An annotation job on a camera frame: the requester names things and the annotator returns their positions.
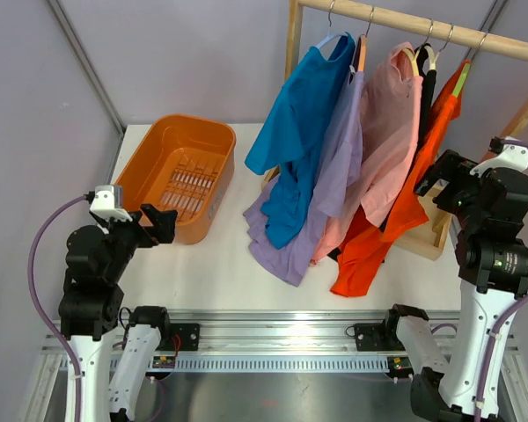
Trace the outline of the orange t shirt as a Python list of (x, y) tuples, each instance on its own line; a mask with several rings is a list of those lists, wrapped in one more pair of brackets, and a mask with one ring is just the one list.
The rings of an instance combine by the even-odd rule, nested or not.
[(366, 220), (363, 211), (356, 212), (340, 245), (341, 253), (337, 258), (339, 274), (331, 287), (333, 294), (365, 296), (395, 240), (429, 220), (414, 193), (414, 187), (434, 163), (450, 122), (461, 113), (462, 93), (459, 98), (455, 98), (452, 91), (465, 63), (467, 60), (461, 62), (431, 107), (425, 143), (415, 156), (412, 170), (392, 206), (385, 226), (376, 228)]

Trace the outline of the lime green hanger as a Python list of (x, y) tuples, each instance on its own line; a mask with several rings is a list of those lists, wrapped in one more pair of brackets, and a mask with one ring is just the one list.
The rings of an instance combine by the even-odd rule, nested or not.
[(468, 55), (468, 60), (467, 60), (467, 63), (464, 64), (464, 66), (462, 67), (461, 69), (461, 73), (459, 74), (458, 76), (458, 80), (454, 86), (454, 89), (452, 91), (452, 96), (455, 97), (455, 98), (459, 98), (462, 91), (463, 91), (463, 88), (464, 88), (464, 85), (466, 83), (466, 79), (469, 75), (469, 72), (470, 72), (470, 69), (471, 69), (471, 63), (472, 63), (472, 59), (474, 59), (476, 57), (476, 55), (480, 52), (480, 49), (482, 47), (482, 45), (484, 44), (486, 38), (488, 36), (488, 33), (485, 33), (482, 37), (482, 39), (480, 40), (480, 44), (479, 46), (473, 51), (473, 53), (470, 53)]

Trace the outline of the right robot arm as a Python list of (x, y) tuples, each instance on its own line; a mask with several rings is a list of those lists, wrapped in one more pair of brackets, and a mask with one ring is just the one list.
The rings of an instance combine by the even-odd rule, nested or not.
[(437, 345), (422, 309), (396, 304), (382, 338), (404, 347), (414, 375), (413, 413), (428, 421), (496, 421), (502, 358), (517, 311), (528, 303), (528, 248), (518, 234), (528, 212), (528, 149), (514, 143), (480, 164), (447, 150), (415, 183), (425, 195), (439, 180), (436, 206), (460, 223), (455, 254), (460, 319), (451, 357)]

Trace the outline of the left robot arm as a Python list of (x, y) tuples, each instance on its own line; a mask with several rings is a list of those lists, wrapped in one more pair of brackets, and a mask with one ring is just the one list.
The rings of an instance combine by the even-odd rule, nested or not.
[(169, 244), (175, 237), (178, 213), (142, 204), (125, 222), (106, 229), (86, 225), (67, 240), (67, 270), (59, 305), (61, 334), (71, 352), (76, 385), (69, 401), (79, 421), (133, 421), (147, 367), (156, 350), (172, 341), (165, 308), (139, 306), (128, 321), (123, 355), (110, 368), (115, 330), (124, 293), (119, 286), (139, 248)]

